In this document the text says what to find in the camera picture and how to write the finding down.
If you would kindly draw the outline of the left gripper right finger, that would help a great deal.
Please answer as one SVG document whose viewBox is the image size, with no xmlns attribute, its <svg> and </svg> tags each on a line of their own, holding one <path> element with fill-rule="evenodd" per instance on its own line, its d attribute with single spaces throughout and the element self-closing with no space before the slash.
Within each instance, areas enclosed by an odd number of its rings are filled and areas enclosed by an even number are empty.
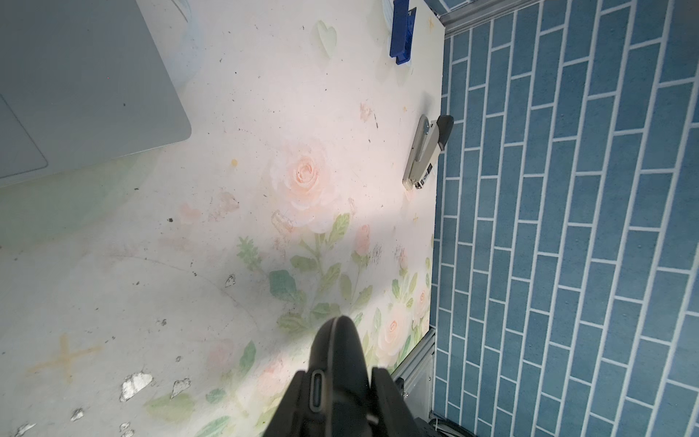
<svg viewBox="0 0 699 437">
<path fill-rule="evenodd" d="M 371 417 L 373 436 L 422 436 L 398 386 L 384 368 L 371 370 Z"/>
</svg>

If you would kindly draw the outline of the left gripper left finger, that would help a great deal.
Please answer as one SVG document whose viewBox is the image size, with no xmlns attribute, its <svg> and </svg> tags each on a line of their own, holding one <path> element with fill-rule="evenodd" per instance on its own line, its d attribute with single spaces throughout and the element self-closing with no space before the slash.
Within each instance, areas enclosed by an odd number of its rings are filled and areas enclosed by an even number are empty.
<svg viewBox="0 0 699 437">
<path fill-rule="evenodd" d="M 269 421 L 263 433 L 264 437 L 294 437 L 300 435 L 300 419 L 298 415 L 305 371 L 297 371 L 283 395 L 278 408 Z"/>
</svg>

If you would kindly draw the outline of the black wireless mouse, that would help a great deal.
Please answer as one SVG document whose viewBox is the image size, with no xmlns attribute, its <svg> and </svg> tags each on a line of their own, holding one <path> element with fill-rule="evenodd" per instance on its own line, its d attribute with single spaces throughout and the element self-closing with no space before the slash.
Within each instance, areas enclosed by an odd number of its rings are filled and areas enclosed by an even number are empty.
<svg viewBox="0 0 699 437">
<path fill-rule="evenodd" d="M 311 345 L 300 408 L 304 436 L 371 436 L 370 383 L 362 344 L 347 316 L 328 320 Z"/>
</svg>

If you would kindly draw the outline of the silver laptop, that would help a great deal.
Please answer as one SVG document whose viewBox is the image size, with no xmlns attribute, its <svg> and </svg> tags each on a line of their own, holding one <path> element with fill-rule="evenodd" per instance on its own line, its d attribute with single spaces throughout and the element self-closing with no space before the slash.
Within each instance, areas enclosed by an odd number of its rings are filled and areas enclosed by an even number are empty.
<svg viewBox="0 0 699 437">
<path fill-rule="evenodd" d="M 177 143 L 191 125 L 134 1 L 1 5 L 1 183 Z"/>
</svg>

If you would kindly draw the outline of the floral table mat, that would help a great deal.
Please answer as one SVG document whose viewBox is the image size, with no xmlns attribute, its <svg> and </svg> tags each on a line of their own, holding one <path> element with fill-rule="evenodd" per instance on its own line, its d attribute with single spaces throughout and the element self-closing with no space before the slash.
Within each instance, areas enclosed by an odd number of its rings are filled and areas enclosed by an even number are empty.
<svg viewBox="0 0 699 437">
<path fill-rule="evenodd" d="M 142 1 L 177 143 L 1 190 L 1 433 L 258 436 L 346 315 L 368 367 L 430 323 L 445 30 L 413 1 Z"/>
</svg>

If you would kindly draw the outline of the blue binder clip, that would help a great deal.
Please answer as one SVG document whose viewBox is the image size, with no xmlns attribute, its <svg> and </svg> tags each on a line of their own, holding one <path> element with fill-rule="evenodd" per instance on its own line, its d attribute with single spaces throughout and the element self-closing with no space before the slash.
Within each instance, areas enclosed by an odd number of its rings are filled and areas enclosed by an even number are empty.
<svg viewBox="0 0 699 437">
<path fill-rule="evenodd" d="M 410 8 L 409 0 L 396 0 L 392 3 L 391 43 L 389 55 L 397 65 L 411 60 L 412 41 L 417 9 Z"/>
</svg>

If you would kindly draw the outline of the aluminium rail frame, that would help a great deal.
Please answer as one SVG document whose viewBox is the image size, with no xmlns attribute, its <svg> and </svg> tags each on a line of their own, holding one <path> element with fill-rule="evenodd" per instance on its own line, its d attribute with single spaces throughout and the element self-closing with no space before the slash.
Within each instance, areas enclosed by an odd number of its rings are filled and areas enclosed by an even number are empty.
<svg viewBox="0 0 699 437">
<path fill-rule="evenodd" d="M 435 354 L 436 331 L 430 328 L 392 374 L 411 414 L 425 422 L 433 412 Z"/>
</svg>

